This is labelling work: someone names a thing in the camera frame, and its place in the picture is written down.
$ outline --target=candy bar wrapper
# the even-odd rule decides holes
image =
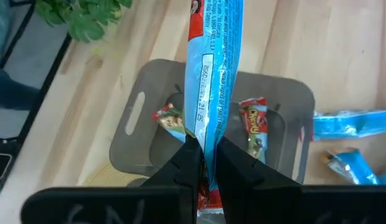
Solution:
[[[247,152],[252,157],[266,164],[267,150],[267,100],[265,98],[248,99],[240,102],[241,115],[248,133]]]
[[[386,110],[315,112],[313,140],[363,138],[386,133]]]
[[[177,138],[181,142],[186,141],[186,132],[183,125],[182,112],[178,111],[170,103],[155,115],[153,119],[165,128],[173,137]]]
[[[331,170],[352,184],[380,184],[358,149],[352,147],[343,150],[330,149],[321,158]]]
[[[216,190],[216,146],[224,134],[237,76],[243,0],[192,0],[185,74],[184,122],[197,138]]]

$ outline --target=red logo on wrapper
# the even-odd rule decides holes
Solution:
[[[190,9],[190,31],[188,41],[204,34],[204,2],[205,0],[192,0]]]

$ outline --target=green plant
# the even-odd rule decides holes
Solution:
[[[132,0],[37,0],[35,8],[49,25],[67,23],[73,39],[90,42],[120,19],[121,6],[130,8]]]

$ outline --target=wooden surface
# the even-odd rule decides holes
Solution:
[[[108,150],[140,67],[186,60],[190,0],[135,0],[104,40],[72,43],[0,196],[0,223],[18,223],[39,189],[81,184]],[[386,108],[386,1],[246,0],[239,69],[305,82],[318,111]],[[309,184],[342,183],[318,160],[355,146],[386,169],[386,134],[310,146]]]

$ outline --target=wooden table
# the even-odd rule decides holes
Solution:
[[[135,0],[104,40],[72,43],[0,196],[18,223],[39,189],[73,186],[103,161],[136,74],[149,60],[184,62],[190,0]],[[386,108],[386,0],[246,0],[239,69],[305,82],[318,111]],[[386,169],[386,134],[310,146],[306,182],[340,183],[318,160],[356,146]]]

